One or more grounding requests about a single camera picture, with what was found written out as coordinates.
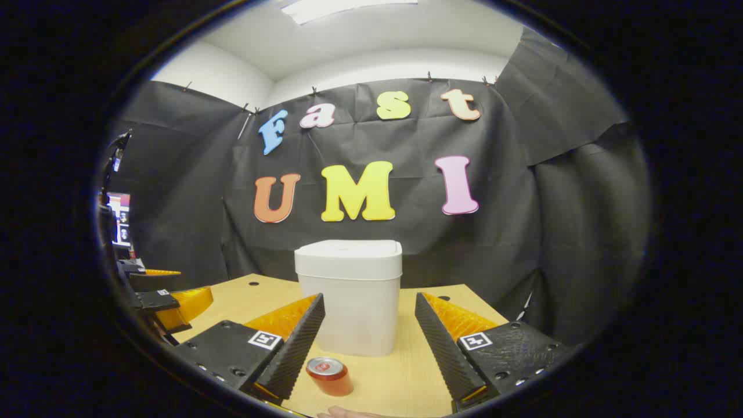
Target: white plastic container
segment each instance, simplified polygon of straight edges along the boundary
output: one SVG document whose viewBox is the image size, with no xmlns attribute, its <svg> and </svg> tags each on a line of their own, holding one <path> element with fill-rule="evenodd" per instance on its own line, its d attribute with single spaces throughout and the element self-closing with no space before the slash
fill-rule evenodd
<svg viewBox="0 0 743 418">
<path fill-rule="evenodd" d="M 391 240 L 315 242 L 294 252 L 302 295 L 322 293 L 321 349 L 352 356 L 387 356 L 398 328 L 403 248 Z"/>
</svg>

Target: red soda can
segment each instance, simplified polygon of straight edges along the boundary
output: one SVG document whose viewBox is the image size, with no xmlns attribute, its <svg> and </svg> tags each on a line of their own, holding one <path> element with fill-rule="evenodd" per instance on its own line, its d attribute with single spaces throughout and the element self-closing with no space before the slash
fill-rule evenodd
<svg viewBox="0 0 743 418">
<path fill-rule="evenodd" d="M 307 362 L 307 373 L 317 387 L 330 396 L 346 396 L 354 391 L 348 368 L 330 357 L 315 357 Z"/>
</svg>

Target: ceiling light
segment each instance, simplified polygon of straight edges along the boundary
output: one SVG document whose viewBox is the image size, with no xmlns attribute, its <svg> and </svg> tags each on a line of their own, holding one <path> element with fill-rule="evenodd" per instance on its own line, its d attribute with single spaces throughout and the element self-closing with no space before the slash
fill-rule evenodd
<svg viewBox="0 0 743 418">
<path fill-rule="evenodd" d="M 417 3 L 418 0 L 299 0 L 282 7 L 281 11 L 291 16 L 297 24 L 303 25 L 311 20 L 358 7 Z"/>
</svg>

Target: black fabric curtain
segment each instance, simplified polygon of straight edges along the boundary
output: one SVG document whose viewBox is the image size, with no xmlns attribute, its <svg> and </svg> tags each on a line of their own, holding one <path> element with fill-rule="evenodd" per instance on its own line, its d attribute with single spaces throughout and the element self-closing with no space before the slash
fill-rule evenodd
<svg viewBox="0 0 743 418">
<path fill-rule="evenodd" d="M 474 96 L 481 117 L 457 118 L 440 98 L 450 89 Z M 379 119 L 384 91 L 406 92 L 411 114 Z M 334 123 L 301 129 L 318 103 L 336 106 Z M 263 155 L 258 129 L 283 109 L 283 142 Z M 132 239 L 146 265 L 182 271 L 183 288 L 253 272 L 296 280 L 293 251 L 302 245 L 395 239 L 403 287 L 466 283 L 507 318 L 576 344 L 624 302 L 644 257 L 651 200 L 633 126 L 584 65 L 530 30 L 491 86 L 360 83 L 248 117 L 214 97 L 150 82 L 112 135 L 129 127 L 134 137 L 111 190 L 132 195 Z M 470 160 L 475 213 L 441 211 L 446 191 L 434 160 L 448 155 Z M 341 164 L 358 181 L 373 161 L 393 165 L 395 218 L 323 222 L 322 169 Z M 255 180 L 277 178 L 277 208 L 278 179 L 288 173 L 301 175 L 291 214 L 260 222 Z"/>
</svg>

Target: container lid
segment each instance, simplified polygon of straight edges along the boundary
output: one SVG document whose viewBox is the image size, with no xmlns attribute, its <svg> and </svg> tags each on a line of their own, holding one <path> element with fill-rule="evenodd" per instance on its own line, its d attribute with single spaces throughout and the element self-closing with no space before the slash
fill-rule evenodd
<svg viewBox="0 0 743 418">
<path fill-rule="evenodd" d="M 294 252 L 297 274 L 338 280 L 391 280 L 403 273 L 403 247 L 391 239 L 329 239 Z"/>
<path fill-rule="evenodd" d="M 315 357 L 307 362 L 307 369 L 321 376 L 333 376 L 343 371 L 343 363 L 330 357 Z"/>
</svg>

